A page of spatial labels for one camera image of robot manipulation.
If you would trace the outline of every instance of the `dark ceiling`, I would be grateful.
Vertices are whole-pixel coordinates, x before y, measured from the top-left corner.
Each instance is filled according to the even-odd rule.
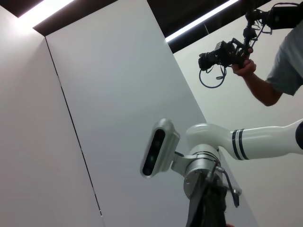
[[[47,36],[117,0],[74,0],[51,15],[34,29]],[[147,0],[165,37],[222,5],[228,0]],[[222,26],[243,16],[247,9],[257,8],[270,0],[240,0],[169,42],[172,52],[177,52]],[[22,16],[42,0],[0,0],[0,5]]]

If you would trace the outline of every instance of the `white panel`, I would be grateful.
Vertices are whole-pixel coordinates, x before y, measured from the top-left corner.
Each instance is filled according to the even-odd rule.
[[[272,0],[261,9],[268,11],[278,2],[280,0]],[[286,2],[300,3],[301,0]],[[250,93],[243,79],[234,75],[229,68],[221,87],[208,89],[200,84],[197,62],[199,54],[213,51],[222,40],[229,42],[235,37],[243,42],[242,34],[246,25],[245,17],[241,17],[174,54],[207,122],[233,130],[270,125],[286,126],[302,119],[302,88],[294,97],[282,95],[276,105],[265,107]],[[284,29],[275,30],[272,35],[261,34],[251,55],[257,64],[256,75],[260,78],[266,79],[279,45],[289,32],[290,29]],[[206,84],[214,86],[219,82],[215,77],[220,75],[220,68],[215,66],[210,74],[203,72],[202,78]],[[229,155],[225,157],[260,226],[302,225],[303,216],[300,210],[303,204],[303,156],[291,154],[252,161],[237,161]]]
[[[162,117],[181,134],[181,153],[188,153],[185,130],[205,119],[147,2],[120,0],[47,40],[106,226],[184,227],[182,177],[169,171],[143,179],[140,162]],[[256,226],[241,199],[245,226]],[[227,215],[240,223],[236,212]]]
[[[0,226],[102,226],[44,37],[2,7],[0,33]]]

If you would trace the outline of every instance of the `camera lens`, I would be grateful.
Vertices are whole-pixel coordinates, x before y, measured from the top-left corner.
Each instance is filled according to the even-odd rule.
[[[150,176],[152,174],[164,138],[165,138],[165,131],[162,129],[156,130],[142,170],[145,176]]]
[[[202,71],[210,69],[216,62],[214,61],[216,59],[216,56],[214,52],[208,52],[208,53],[202,53],[199,55],[199,67],[202,69]]]

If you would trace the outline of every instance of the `ceiling light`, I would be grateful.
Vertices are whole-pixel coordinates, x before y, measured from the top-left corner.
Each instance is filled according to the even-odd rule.
[[[197,20],[191,22],[189,25],[186,25],[185,27],[181,28],[180,30],[176,31],[175,33],[171,34],[170,36],[166,37],[165,38],[166,42],[169,42],[169,41],[173,40],[174,38],[176,38],[179,35],[185,33],[189,29],[192,29],[194,26],[202,23],[203,21],[205,21],[208,18],[212,17],[213,15],[219,13],[220,11],[222,11],[223,9],[229,7],[230,5],[234,4],[237,1],[239,1],[239,0],[229,0],[228,2],[226,2],[226,3],[222,4],[222,5],[220,5],[219,7],[213,9],[209,13],[206,13],[205,15],[201,16]]]
[[[19,17],[21,23],[34,27],[73,0],[44,0]]]

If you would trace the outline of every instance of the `gray t-shirt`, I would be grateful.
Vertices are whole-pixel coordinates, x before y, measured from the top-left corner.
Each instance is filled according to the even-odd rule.
[[[277,91],[294,95],[303,85],[303,21],[284,39],[267,77]]]

